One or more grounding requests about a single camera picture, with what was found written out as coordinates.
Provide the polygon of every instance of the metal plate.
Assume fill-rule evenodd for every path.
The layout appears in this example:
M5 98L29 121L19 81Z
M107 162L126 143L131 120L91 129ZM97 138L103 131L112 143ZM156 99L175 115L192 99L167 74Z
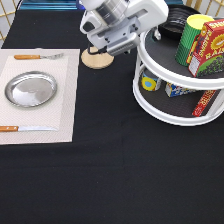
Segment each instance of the metal plate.
M44 72L26 72L13 78L5 87L6 98L20 107L34 107L51 99L57 91L53 76Z

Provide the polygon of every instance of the knife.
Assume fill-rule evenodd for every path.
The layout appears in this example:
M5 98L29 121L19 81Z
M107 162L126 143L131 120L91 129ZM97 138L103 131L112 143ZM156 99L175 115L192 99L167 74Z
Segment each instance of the knife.
M46 126L0 126L0 132L17 131L57 131L57 129Z
M40 56L40 55L15 55L14 58L16 60L27 60L27 59L50 59L50 60L55 60L58 58L63 57L64 54L56 54L52 56Z

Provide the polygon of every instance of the cork coaster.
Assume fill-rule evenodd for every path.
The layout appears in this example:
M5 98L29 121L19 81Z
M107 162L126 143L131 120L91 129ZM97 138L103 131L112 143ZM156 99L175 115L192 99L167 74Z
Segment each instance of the cork coaster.
M98 49L96 47L91 47L91 52L96 52ZM108 53L90 55L87 49L82 53L82 62L89 68L102 69L106 68L112 64L114 57L110 56Z

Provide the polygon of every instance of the white placemat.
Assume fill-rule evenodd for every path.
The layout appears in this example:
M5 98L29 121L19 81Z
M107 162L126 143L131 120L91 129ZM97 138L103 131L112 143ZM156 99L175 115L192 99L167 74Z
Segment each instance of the white placemat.
M53 55L62 52L65 56L57 60L16 61L13 58L15 54ZM0 133L0 144L72 141L78 64L79 50L0 50L0 125L37 125L58 128L58 131ZM5 85L15 76L35 70L47 72L55 77L58 84L55 97L33 108L18 108L12 105L5 98Z

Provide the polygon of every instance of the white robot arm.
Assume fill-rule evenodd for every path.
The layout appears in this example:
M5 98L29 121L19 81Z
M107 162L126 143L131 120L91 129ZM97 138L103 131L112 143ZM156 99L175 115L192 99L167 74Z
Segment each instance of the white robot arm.
M164 0L82 0L86 12L80 30L101 52L112 56L140 44L139 34L165 22Z

